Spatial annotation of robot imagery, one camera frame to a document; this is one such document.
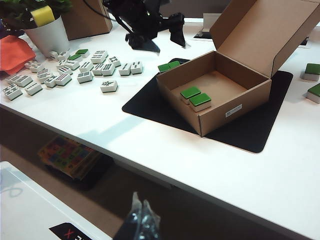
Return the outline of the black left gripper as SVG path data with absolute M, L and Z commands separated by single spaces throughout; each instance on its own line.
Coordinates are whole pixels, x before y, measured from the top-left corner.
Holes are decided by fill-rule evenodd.
M 173 43 L 186 47 L 183 34 L 185 16 L 181 12 L 164 18 L 158 10 L 153 11 L 142 7 L 120 10 L 114 12 L 113 16 L 128 31 L 125 41 L 133 50 L 160 53 L 160 48 L 150 39 L 156 38 L 158 32 L 164 30 L 169 30 L 170 40 Z

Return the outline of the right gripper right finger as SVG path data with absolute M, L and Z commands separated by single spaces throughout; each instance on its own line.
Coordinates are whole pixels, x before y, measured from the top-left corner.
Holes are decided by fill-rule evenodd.
M 160 240 L 160 220 L 161 218 L 152 210 L 150 203 L 145 199 L 143 201 L 137 239 Z

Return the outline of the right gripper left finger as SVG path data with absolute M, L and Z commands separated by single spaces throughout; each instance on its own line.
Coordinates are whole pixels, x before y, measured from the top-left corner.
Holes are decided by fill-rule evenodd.
M 114 236 L 115 240 L 135 240 L 139 231 L 142 216 L 142 203 L 138 193 L 132 195 L 131 210 Z

